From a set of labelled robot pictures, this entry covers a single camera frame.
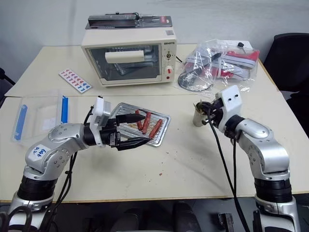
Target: metal baking tray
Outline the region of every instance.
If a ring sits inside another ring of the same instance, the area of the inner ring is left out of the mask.
[[[154,138],[149,141],[147,144],[150,146],[160,146],[165,135],[165,132],[168,128],[170,122],[170,116],[164,115],[152,110],[143,109],[141,107],[130,105],[126,103],[119,103],[116,108],[112,111],[110,118],[115,118],[116,115],[125,115],[125,114],[134,114],[136,110],[139,110],[140,115],[146,116],[147,112],[151,113],[151,120],[147,129],[147,133],[143,134],[138,128],[136,123],[122,123],[118,127],[118,131],[121,133],[122,136],[126,138],[133,138],[133,137],[149,137],[151,130],[156,125],[159,119],[163,120],[163,123],[158,130],[157,134]]]

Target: oven handle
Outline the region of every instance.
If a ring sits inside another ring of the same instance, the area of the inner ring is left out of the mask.
[[[105,59],[109,64],[143,62],[144,51],[106,52]]]

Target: toaster oven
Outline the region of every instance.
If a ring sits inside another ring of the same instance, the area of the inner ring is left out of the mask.
[[[82,42],[103,86],[173,81],[176,46],[173,27],[89,29]]]

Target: black chair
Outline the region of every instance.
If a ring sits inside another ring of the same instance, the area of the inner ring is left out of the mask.
[[[9,82],[12,86],[15,85],[15,82],[12,81],[11,78],[9,78],[7,75],[5,75],[5,71],[0,68],[0,80],[3,80],[3,81],[7,81]],[[4,100],[5,100],[5,96],[4,94],[10,89],[11,87],[6,87],[6,89],[0,89],[0,108],[2,106],[2,104],[4,103]]]
[[[287,103],[309,137],[309,34],[276,35],[264,66],[279,90],[297,92]]]

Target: blue strip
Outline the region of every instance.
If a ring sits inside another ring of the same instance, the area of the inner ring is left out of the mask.
[[[27,109],[28,107],[26,105],[22,105],[20,107],[19,117],[18,117],[18,121],[16,124],[16,130],[15,130],[15,136],[14,136],[16,140],[21,139],[21,133],[23,132]]]
[[[62,96],[61,123],[68,122],[68,104],[69,99],[65,96]]]

